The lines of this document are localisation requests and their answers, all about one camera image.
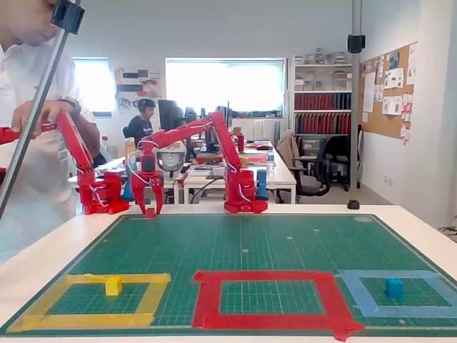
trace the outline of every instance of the light blue tape square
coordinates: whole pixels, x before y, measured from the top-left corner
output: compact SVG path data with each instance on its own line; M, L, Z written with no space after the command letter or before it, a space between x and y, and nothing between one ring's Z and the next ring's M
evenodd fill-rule
M439 274L426 270L341 270L341 278L365 317L457 318L457 292ZM449 304L444 306L378 306L361 279L423 279Z

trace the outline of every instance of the wall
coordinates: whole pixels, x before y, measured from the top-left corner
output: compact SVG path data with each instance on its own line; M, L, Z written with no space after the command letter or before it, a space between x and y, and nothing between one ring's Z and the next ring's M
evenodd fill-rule
M163 93L167 57L292 57L318 46L341 51L351 30L351 0L81 3L86 15L66 51L74 57L108 57L112 69L156 69ZM316 30L319 34L310 34ZM121 148L121 128L134 114L117 111L112 119L100 119L102 134Z
M416 40L419 45L411 140L403 146L367 134L363 183L434 227L449 225L456 214L457 0L440 0L439 6L432 0L369 0L365 11L364 32L373 45L363 59ZM382 182L384 174L398 176L393 187Z
M421 0L364 0L362 32L367 47L361 61L417 41L420 19ZM401 140L365 133L362 156L362 182L391 203L402 204L406 149ZM393 186L384 182L385 175L393 178Z
M403 205L435 227L450 224L456 173L456 0L422 1L413 137Z

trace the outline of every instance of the red robotic arm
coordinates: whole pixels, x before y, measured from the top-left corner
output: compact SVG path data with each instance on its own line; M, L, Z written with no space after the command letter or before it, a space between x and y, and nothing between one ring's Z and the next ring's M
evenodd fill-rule
M44 123L41 127L42 132L55 129L60 129L66 147L76 162L79 193L84 213L115 214L129 209L128 202L121 202L120 175L108 172L105 173L103 180L96 181L91 155L68 113L61 112L55 124ZM1 127L0 145L11 143L19 136L20 133L13 132L9 127ZM0 169L0 173L2 172L5 173L6 170Z
M268 208L267 202L256 199L253 172L241 170L241 161L227 129L224 115L218 111L210 114L210 119L193 121L168 132L161 130L141 141L143 148L141 171L132 174L132 189L136 202L148 218L160 214L164 198L164 177L161 171L156 171L154 148L162 149L175 141L180 141L194 134L200 134L211 128L216 131L227 163L225 176L226 202L224 208L231 213L261 213ZM146 209L145 207L144 187L146 186L152 186L156 195L157 212L154 209Z

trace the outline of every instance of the yellow tape square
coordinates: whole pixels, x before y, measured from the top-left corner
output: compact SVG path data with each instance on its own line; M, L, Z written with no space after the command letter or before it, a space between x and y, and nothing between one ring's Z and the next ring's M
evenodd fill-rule
M125 284L149 284L134 314L46 315L71 286L75 284L104 284L109 277L121 277ZM147 327L154 321L154 314L170 280L169 274L66 275L49 287L6 332Z

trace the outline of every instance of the hand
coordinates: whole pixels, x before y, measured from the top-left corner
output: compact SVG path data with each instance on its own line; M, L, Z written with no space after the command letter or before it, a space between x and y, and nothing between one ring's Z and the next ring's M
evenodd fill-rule
M11 123L11 129L14 132L20 132L24 129L31 112L32 104L32 101L26 101L14 111L13 121ZM36 138L41 134L41 123L44 119L54 123L61 111L71 112L73 110L74 108L72 105L67 104L66 102L46 100L43 109L41 110L39 120L36 123L33 138Z

